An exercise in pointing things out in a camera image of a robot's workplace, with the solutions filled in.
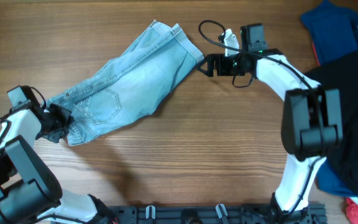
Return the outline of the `light blue jeans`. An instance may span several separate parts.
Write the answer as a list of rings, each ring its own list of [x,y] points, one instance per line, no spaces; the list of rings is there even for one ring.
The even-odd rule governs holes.
[[[153,114],[203,58],[178,24],[153,21],[122,55],[47,104],[71,111],[67,141],[85,144]]]

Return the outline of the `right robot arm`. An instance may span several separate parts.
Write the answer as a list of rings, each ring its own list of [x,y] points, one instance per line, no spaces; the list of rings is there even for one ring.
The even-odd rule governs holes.
[[[209,54],[197,66],[208,77],[237,78],[268,85],[282,100],[281,139],[287,160],[280,185],[269,203],[235,208],[213,208],[220,223],[326,223],[326,208],[309,202],[319,168],[330,150],[340,145],[342,133],[339,91],[323,88],[293,67],[278,49],[267,47],[262,24],[241,27],[236,37],[229,29],[215,41],[224,53]]]

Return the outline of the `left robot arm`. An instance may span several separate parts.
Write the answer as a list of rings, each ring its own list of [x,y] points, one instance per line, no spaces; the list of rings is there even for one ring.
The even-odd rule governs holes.
[[[40,104],[38,90],[17,86],[12,108],[0,117],[0,223],[118,223],[100,199],[63,190],[35,152],[39,138],[57,143],[73,118],[61,106]]]

